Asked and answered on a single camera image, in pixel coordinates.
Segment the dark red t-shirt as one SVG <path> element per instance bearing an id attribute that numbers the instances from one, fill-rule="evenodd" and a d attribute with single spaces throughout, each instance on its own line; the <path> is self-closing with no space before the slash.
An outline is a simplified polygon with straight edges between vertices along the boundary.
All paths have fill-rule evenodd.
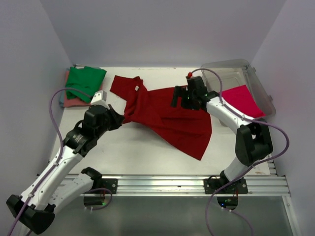
<path id="1" fill-rule="evenodd" d="M 171 107 L 174 88 L 148 91 L 138 76 L 115 76 L 110 91 L 126 101 L 124 123 L 142 124 L 183 153 L 202 159 L 212 135 L 210 115 Z"/>

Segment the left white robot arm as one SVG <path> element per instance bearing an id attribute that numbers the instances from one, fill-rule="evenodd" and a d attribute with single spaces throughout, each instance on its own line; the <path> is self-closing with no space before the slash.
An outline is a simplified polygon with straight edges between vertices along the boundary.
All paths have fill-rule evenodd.
<path id="1" fill-rule="evenodd" d="M 107 131 L 122 126 L 124 116 L 111 106 L 92 105 L 84 118 L 76 123 L 61 142 L 53 160 L 29 188 L 19 195 L 12 194 L 6 204 L 15 218 L 14 225 L 21 222 L 30 231 L 39 235 L 54 221 L 58 210 L 78 195 L 101 190 L 101 174 L 85 168 L 67 186 L 61 188 L 64 178 L 93 149 L 99 138 Z"/>

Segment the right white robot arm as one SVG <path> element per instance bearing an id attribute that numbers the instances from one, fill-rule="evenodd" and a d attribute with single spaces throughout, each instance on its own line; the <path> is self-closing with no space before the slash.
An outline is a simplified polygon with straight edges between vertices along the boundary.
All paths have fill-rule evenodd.
<path id="1" fill-rule="evenodd" d="M 218 92 L 208 91 L 200 76 L 187 77 L 187 83 L 184 87 L 174 87 L 171 106 L 177 107 L 178 99 L 181 98 L 182 108 L 202 109 L 222 121 L 236 135 L 236 157 L 218 179 L 208 179 L 212 188 L 230 193 L 237 187 L 237 176 L 273 151 L 269 128 L 260 123 L 262 119 L 255 120 L 232 106 L 227 108 L 229 104 Z"/>

